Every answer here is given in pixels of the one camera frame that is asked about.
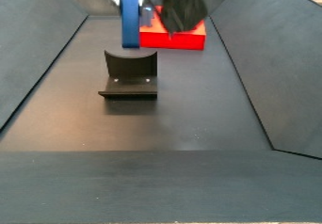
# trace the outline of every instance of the red object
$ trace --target red object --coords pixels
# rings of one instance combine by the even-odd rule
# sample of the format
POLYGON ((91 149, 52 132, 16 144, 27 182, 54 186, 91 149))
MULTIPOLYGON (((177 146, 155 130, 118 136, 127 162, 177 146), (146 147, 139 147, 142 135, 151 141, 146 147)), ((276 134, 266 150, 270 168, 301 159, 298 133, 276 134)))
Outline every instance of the red object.
POLYGON ((155 13, 153 27, 142 26, 139 28, 141 47, 203 50, 205 39, 205 21, 199 22, 194 30, 175 33, 173 37, 170 37, 169 32, 162 25, 161 18, 155 13))

